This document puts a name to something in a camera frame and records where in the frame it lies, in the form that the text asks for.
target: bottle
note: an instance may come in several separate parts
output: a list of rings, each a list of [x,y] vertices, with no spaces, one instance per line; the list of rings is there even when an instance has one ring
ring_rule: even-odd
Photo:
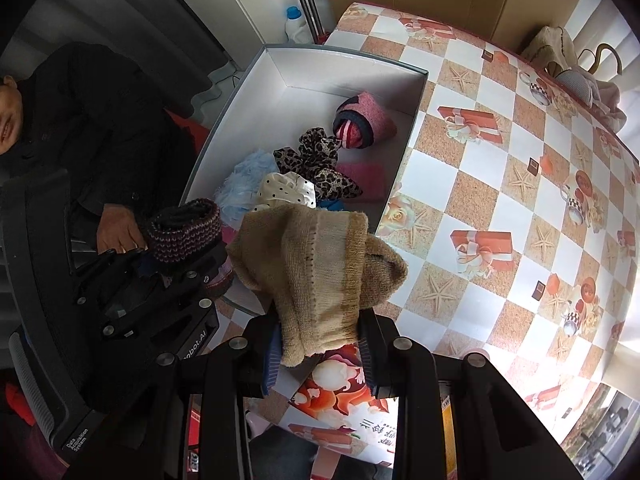
[[[313,43],[314,38],[311,36],[311,30],[306,24],[302,12],[296,6],[287,9],[287,23],[284,26],[289,41],[293,43]]]

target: person's sleeve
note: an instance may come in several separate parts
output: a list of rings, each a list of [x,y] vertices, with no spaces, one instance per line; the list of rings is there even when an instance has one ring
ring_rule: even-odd
[[[106,46],[77,43],[68,85],[84,112],[111,132],[105,147],[104,203],[143,212],[153,200],[166,117],[162,97],[132,60]]]

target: hand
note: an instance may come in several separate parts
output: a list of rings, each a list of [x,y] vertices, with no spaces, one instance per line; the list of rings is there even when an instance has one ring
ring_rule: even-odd
[[[116,249],[125,253],[135,248],[146,249],[146,242],[131,209],[119,204],[105,204],[96,236],[98,254]]]

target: light blue fluffy scrunchie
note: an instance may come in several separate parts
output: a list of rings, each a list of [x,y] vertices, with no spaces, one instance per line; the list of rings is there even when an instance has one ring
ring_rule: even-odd
[[[254,208],[255,195],[267,173],[277,173],[278,165],[273,153],[258,150],[236,164],[213,195],[220,208],[223,224],[238,231],[244,215]]]

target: silver bolt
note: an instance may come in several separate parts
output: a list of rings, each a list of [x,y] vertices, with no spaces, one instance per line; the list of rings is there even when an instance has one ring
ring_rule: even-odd
[[[164,352],[156,357],[156,363],[158,363],[160,366],[168,366],[172,364],[174,360],[175,356],[171,352]]]
[[[412,345],[413,343],[407,337],[396,337],[394,339],[394,346],[398,350],[408,350],[409,348],[411,348]]]
[[[476,368],[482,368],[486,364],[486,358],[477,352],[466,356],[466,360],[469,361],[470,365],[475,366]]]
[[[231,346],[231,348],[233,348],[234,350],[242,350],[248,345],[248,343],[249,342],[244,337],[239,336],[229,341],[229,346]]]

